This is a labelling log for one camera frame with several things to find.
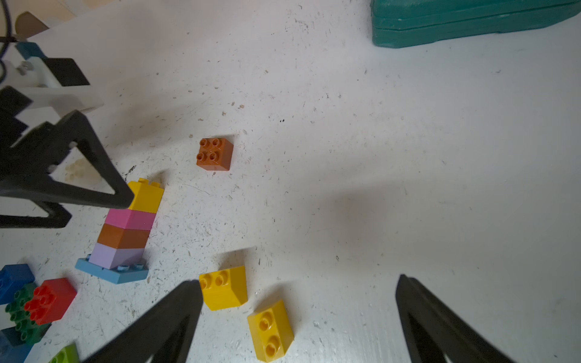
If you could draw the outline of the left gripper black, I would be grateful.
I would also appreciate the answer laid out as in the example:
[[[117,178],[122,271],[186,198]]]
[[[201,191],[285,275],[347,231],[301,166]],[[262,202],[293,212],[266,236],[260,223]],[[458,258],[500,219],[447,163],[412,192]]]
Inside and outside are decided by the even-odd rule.
[[[56,124],[45,122],[12,146],[27,129],[17,115],[33,101],[11,86],[1,90],[1,196],[35,201],[48,213],[1,215],[1,228],[64,228],[72,215],[60,205],[125,209],[134,194],[119,174],[84,113],[74,110]],[[76,148],[113,189],[112,194],[69,185],[51,174]]]

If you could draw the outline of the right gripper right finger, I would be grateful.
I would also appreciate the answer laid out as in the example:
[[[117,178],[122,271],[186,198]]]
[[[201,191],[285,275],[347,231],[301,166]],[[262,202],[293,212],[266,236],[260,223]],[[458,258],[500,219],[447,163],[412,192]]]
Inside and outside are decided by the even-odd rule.
[[[396,304],[412,362],[511,362],[419,280],[401,275]]]

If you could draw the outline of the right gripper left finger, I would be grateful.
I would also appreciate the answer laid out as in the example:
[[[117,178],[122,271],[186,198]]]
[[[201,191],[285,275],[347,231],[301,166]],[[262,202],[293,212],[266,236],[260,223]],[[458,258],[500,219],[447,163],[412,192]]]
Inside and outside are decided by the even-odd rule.
[[[86,362],[185,362],[204,304],[200,282],[184,281]]]

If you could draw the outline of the light blue lego brick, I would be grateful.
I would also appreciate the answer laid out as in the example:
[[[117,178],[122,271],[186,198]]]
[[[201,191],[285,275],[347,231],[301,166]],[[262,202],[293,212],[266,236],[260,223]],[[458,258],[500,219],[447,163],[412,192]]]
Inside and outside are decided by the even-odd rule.
[[[145,280],[149,273],[148,268],[142,263],[106,269],[89,262],[88,257],[78,259],[75,269],[116,285]]]

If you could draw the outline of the pink lego brick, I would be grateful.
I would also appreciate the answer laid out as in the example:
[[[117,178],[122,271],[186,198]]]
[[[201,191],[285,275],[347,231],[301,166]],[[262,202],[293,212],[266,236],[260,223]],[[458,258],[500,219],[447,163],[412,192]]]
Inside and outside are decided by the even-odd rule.
[[[156,213],[138,210],[110,209],[105,223],[127,230],[151,231],[156,216]]]

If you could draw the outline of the purple lego brick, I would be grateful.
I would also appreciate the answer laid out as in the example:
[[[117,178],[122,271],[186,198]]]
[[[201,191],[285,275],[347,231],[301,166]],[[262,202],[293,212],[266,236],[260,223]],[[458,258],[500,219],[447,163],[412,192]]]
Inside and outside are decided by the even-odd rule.
[[[144,248],[116,249],[103,244],[96,244],[89,257],[89,262],[104,269],[116,269],[118,266],[130,266],[139,263],[144,252]]]

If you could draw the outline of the lime green lego brick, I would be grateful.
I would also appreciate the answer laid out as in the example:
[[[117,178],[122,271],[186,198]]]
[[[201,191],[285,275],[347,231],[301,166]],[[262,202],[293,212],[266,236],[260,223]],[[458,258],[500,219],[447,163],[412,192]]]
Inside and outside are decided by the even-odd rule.
[[[79,363],[80,357],[77,351],[77,345],[71,343],[62,348],[50,361],[50,363]]]

